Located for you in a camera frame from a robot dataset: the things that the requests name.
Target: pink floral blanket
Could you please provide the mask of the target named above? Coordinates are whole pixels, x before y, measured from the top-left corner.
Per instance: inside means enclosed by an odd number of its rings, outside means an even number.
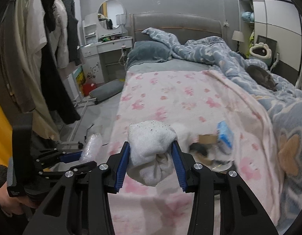
[[[216,71],[128,72],[109,149],[97,161],[118,153],[129,125],[145,120],[182,123],[194,142],[198,134],[215,133],[217,123],[225,120],[235,135],[238,173],[277,224],[283,172],[276,141],[267,112],[246,91]],[[123,188],[110,194],[109,201],[117,235],[187,234],[193,194],[182,192],[175,172],[156,187],[126,176]],[[215,221],[219,234],[217,201]]]

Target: black sleeve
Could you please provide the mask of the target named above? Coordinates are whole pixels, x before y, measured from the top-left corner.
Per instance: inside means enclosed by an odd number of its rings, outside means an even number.
[[[8,217],[0,207],[0,235],[22,235],[27,223],[24,214]]]

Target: gray bed sheet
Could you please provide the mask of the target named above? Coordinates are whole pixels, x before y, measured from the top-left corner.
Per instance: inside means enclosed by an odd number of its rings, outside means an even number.
[[[191,62],[180,59],[172,59],[167,62],[145,62],[131,66],[128,71],[131,73],[146,73],[157,71],[204,71],[209,65],[198,62]]]

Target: metal screw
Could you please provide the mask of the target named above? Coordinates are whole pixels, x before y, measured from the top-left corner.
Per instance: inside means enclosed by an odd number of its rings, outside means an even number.
[[[69,170],[69,171],[67,171],[67,172],[65,173],[65,176],[66,176],[67,178],[70,178],[72,175],[74,175],[74,172],[72,172],[71,170]]]
[[[203,165],[202,165],[201,163],[195,163],[195,164],[193,165],[193,167],[194,167],[195,169],[202,169],[202,168],[203,168]]]
[[[101,165],[99,166],[99,169],[100,169],[100,170],[106,170],[108,167],[109,167],[109,166],[108,166],[107,164],[101,164]]]
[[[234,171],[234,170],[230,170],[228,172],[228,174],[231,176],[231,177],[235,177],[237,175],[237,173]]]

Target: headboard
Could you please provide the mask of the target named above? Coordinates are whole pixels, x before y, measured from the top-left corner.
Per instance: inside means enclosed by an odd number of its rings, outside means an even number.
[[[181,44],[187,40],[199,40],[209,36],[222,37],[221,23],[209,19],[188,14],[164,14],[164,13],[139,13],[130,14],[130,35],[134,42],[151,40],[141,31],[149,27],[162,29],[177,36]]]

